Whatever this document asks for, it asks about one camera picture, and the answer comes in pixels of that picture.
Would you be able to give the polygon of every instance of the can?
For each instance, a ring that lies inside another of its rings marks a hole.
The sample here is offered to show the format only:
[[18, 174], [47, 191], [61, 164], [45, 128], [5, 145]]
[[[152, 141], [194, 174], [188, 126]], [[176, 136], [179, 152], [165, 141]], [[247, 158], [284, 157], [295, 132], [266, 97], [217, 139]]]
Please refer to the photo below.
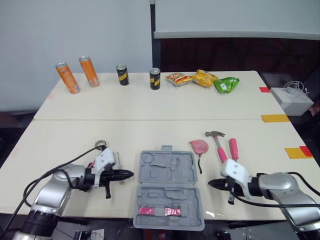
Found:
[[62, 81], [69, 89], [69, 92], [72, 94], [76, 94], [80, 92], [80, 87], [78, 86], [70, 68], [65, 62], [59, 62], [55, 65], [56, 71], [60, 75]]
[[129, 84], [129, 76], [127, 66], [124, 64], [118, 64], [116, 66], [116, 71], [118, 73], [119, 82], [121, 85], [128, 85]]
[[160, 69], [159, 68], [151, 68], [150, 69], [150, 87], [153, 90], [157, 90], [160, 88]]
[[79, 62], [86, 76], [86, 79], [88, 79], [90, 86], [91, 87], [99, 86], [100, 82], [98, 80], [96, 70], [92, 64], [90, 57], [88, 56], [79, 57]]

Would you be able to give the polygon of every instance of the black can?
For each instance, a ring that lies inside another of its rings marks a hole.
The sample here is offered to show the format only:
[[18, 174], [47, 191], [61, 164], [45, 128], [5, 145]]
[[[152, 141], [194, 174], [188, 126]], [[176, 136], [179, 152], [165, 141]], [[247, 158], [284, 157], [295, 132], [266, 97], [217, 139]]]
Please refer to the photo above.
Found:
[[121, 85], [129, 84], [128, 70], [127, 66], [124, 64], [119, 64], [116, 66], [116, 71], [118, 73], [119, 82]]
[[150, 69], [150, 88], [153, 90], [157, 90], [160, 88], [160, 69], [159, 68], [151, 68]]

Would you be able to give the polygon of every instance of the gray tool case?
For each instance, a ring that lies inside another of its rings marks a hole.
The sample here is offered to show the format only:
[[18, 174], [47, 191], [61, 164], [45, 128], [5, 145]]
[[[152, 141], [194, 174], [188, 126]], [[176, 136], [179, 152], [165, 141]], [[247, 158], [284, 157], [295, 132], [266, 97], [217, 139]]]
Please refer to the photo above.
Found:
[[133, 225], [139, 229], [202, 231], [205, 228], [194, 154], [161, 151], [140, 154]]

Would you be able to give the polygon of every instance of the chip bag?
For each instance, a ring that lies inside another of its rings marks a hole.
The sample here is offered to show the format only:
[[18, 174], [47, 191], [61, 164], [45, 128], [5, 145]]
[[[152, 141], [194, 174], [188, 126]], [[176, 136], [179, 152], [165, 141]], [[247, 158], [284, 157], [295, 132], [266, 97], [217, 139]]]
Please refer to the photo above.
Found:
[[175, 86], [187, 84], [192, 80], [191, 77], [180, 72], [172, 73], [169, 76], [165, 76], [165, 78]]
[[193, 78], [195, 83], [203, 87], [211, 87], [212, 83], [219, 79], [217, 76], [201, 69], [198, 69], [196, 74], [190, 77]]
[[233, 76], [216, 80], [213, 84], [219, 93], [230, 93], [240, 82], [239, 78]]

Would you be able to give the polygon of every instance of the pink hammer handle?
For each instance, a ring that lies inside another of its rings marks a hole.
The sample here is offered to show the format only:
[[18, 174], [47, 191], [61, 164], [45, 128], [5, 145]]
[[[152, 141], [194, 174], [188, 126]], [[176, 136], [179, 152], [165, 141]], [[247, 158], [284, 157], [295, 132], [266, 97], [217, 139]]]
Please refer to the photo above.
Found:
[[227, 156], [226, 156], [226, 153], [222, 147], [218, 147], [218, 154], [219, 154], [221, 162], [224, 164], [225, 161], [227, 161]]
[[233, 160], [238, 160], [238, 146], [237, 146], [237, 140], [235, 138], [231, 138], [229, 140], [229, 146], [230, 146], [230, 152], [231, 152], [231, 157]]

